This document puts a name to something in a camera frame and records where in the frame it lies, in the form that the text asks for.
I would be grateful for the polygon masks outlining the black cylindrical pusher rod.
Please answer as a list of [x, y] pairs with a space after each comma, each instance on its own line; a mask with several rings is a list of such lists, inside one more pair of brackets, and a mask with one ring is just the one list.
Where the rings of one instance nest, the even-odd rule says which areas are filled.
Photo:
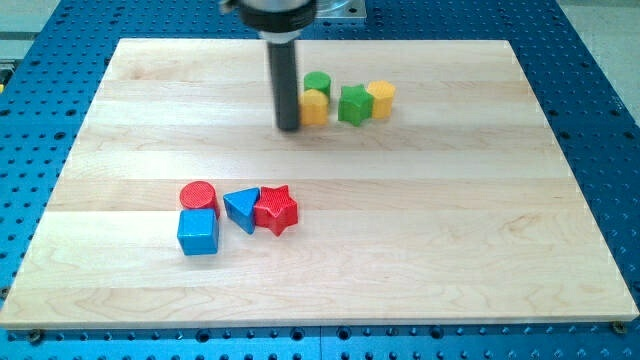
[[267, 43], [275, 124], [281, 131], [300, 127], [295, 42]]

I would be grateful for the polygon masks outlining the black robot tool mount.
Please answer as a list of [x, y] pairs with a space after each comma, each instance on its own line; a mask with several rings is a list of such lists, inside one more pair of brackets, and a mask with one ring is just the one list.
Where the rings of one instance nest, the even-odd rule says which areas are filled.
[[220, 0], [222, 14], [238, 12], [240, 21], [268, 43], [285, 44], [298, 38], [316, 18], [316, 0]]

